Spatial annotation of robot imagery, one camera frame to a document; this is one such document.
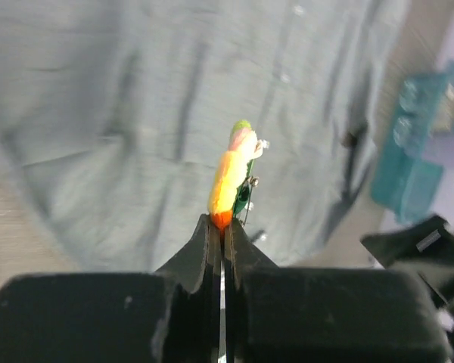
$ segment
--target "fishing lure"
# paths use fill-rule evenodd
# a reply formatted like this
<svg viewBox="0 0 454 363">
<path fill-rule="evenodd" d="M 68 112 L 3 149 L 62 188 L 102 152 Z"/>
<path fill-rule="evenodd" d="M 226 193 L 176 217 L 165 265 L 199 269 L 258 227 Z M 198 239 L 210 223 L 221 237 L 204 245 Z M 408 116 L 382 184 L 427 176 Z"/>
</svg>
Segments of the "fishing lure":
<svg viewBox="0 0 454 363">
<path fill-rule="evenodd" d="M 258 140 L 250 123 L 238 121 L 232 128 L 229 149 L 222 155 L 210 191 L 208 211 L 221 235 L 233 217 L 247 206 L 257 179 L 250 176 L 253 161 L 263 154 L 267 141 Z"/>
</svg>

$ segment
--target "wire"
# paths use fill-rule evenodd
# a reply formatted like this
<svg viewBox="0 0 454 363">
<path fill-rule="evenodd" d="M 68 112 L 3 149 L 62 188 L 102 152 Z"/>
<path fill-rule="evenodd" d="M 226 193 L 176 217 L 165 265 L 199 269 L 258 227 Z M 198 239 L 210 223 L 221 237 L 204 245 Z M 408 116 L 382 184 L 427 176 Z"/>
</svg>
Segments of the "wire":
<svg viewBox="0 0 454 363">
<path fill-rule="evenodd" d="M 247 216 L 249 215 L 250 196 L 252 195 L 252 190 L 253 190 L 253 187 L 250 186 L 249 199 L 247 199 L 247 208 L 245 210 L 244 225 L 247 223 Z"/>
</svg>

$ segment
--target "gray fabric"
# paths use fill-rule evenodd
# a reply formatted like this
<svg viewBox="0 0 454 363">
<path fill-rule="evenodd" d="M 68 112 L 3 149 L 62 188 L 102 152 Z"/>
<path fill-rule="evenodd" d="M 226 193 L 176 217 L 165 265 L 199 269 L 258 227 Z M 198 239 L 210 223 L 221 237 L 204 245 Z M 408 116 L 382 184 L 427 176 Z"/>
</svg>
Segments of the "gray fabric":
<svg viewBox="0 0 454 363">
<path fill-rule="evenodd" d="M 0 163 L 84 268 L 150 270 L 190 237 L 230 128 L 248 119 L 271 148 L 246 229 L 267 230 L 259 247 L 277 263 L 296 262 L 323 246 L 345 186 L 362 181 L 408 8 L 0 0 Z M 346 173 L 341 139 L 361 129 Z"/>
</svg>

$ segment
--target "black object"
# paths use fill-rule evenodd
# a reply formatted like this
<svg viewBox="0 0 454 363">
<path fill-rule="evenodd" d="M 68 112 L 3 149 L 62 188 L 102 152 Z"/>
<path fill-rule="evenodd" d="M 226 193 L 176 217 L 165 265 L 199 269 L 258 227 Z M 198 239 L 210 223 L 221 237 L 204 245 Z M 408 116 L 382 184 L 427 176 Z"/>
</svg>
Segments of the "black object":
<svg viewBox="0 0 454 363">
<path fill-rule="evenodd" d="M 419 276 L 434 305 L 454 317 L 454 234 L 446 226 L 434 215 L 402 231 L 365 236 L 362 244 L 385 268 Z M 449 340 L 454 348 L 454 331 Z"/>
<path fill-rule="evenodd" d="M 278 268 L 208 216 L 154 274 L 27 275 L 0 290 L 0 362 L 437 362 L 450 347 L 401 271 Z"/>
</svg>

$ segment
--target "orange fishing lure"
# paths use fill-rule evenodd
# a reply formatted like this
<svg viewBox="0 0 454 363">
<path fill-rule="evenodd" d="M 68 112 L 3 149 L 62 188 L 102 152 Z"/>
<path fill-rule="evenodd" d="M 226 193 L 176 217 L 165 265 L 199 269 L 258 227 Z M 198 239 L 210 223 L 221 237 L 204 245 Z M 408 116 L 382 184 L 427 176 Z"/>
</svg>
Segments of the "orange fishing lure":
<svg viewBox="0 0 454 363">
<path fill-rule="evenodd" d="M 263 154 L 263 145 L 248 121 L 234 124 L 229 149 L 220 158 L 207 205 L 210 218 L 221 235 L 233 219 L 234 203 L 238 188 L 246 179 L 247 164 Z"/>
</svg>

